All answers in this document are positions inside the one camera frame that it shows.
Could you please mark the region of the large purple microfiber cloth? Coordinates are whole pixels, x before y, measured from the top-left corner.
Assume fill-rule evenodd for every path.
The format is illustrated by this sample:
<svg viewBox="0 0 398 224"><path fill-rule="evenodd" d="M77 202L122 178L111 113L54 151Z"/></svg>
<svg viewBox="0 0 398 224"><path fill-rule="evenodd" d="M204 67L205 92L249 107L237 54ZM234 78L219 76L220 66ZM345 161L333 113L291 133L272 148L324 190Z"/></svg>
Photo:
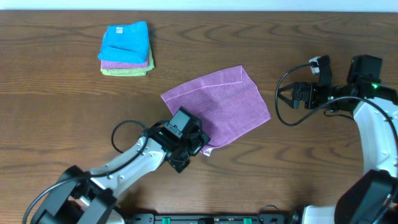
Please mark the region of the large purple microfiber cloth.
<svg viewBox="0 0 398 224"><path fill-rule="evenodd" d="M257 85L242 65L183 83L161 98L172 114L182 106L201 119L210 137L201 150L206 156L271 119Z"/></svg>

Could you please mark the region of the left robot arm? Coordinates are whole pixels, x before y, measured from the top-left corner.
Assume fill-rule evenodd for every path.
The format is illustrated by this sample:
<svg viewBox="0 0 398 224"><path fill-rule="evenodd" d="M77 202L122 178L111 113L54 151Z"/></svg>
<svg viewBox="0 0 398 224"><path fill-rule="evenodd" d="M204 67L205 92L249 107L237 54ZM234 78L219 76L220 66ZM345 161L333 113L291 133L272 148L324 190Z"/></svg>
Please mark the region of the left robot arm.
<svg viewBox="0 0 398 224"><path fill-rule="evenodd" d="M118 198L144 175L164 162L181 173L210 141L201 122L182 129L161 120L144 127L138 141L103 166L82 171L68 168L57 183L44 190L28 206L23 223L125 223L118 212Z"/></svg>

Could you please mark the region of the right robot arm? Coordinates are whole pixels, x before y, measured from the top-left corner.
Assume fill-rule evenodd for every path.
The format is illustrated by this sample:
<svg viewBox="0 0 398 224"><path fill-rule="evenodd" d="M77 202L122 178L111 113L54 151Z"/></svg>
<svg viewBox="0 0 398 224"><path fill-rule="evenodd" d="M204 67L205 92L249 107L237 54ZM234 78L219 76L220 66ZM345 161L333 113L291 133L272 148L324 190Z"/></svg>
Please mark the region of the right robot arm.
<svg viewBox="0 0 398 224"><path fill-rule="evenodd" d="M289 223L397 223L397 91L381 83L382 59L370 55L352 58L346 85L332 84L330 58L307 63L317 82L277 84L275 100L293 109L301 102L313 115L329 111L358 126L364 175L336 205L306 205L290 216Z"/></svg>

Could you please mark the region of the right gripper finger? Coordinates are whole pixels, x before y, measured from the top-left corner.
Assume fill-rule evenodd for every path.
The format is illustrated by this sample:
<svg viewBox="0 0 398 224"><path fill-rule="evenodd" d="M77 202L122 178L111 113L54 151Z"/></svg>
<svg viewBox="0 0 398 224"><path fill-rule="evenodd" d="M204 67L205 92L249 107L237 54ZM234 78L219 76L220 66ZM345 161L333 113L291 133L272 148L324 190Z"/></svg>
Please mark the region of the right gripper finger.
<svg viewBox="0 0 398 224"><path fill-rule="evenodd" d="M280 98L284 103L289 105L291 108L295 108L295 99L293 97L287 98L281 93L277 93L277 97Z"/></svg>
<svg viewBox="0 0 398 224"><path fill-rule="evenodd" d="M291 83L291 84L288 84L288 85L283 86L283 87L278 87L277 88L277 93L281 93L281 92L287 91L287 90L293 90L294 86L295 86L295 83Z"/></svg>

